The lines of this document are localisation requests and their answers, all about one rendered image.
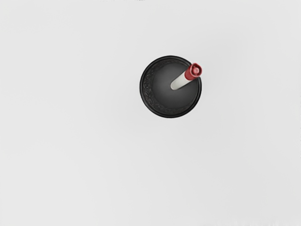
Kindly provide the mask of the black mesh pen holder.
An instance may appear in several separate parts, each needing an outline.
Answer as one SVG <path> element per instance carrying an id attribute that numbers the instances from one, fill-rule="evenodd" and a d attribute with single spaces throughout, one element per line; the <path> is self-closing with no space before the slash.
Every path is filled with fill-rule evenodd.
<path id="1" fill-rule="evenodd" d="M 151 62 L 143 71 L 140 94 L 146 107 L 165 118 L 181 117 L 198 103 L 202 82 L 197 78 L 178 90 L 171 83 L 189 68 L 191 62 L 179 56 L 163 56 Z"/>

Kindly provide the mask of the white marker with red cap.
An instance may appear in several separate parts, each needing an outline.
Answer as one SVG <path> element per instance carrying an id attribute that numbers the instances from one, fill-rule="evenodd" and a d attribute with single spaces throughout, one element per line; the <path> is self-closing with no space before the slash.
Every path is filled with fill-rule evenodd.
<path id="1" fill-rule="evenodd" d="M 174 79 L 171 82 L 170 87 L 172 90 L 178 90 L 181 87 L 200 77 L 201 74 L 202 67 L 197 63 L 193 63 L 182 74 L 180 74 L 176 79 Z"/>

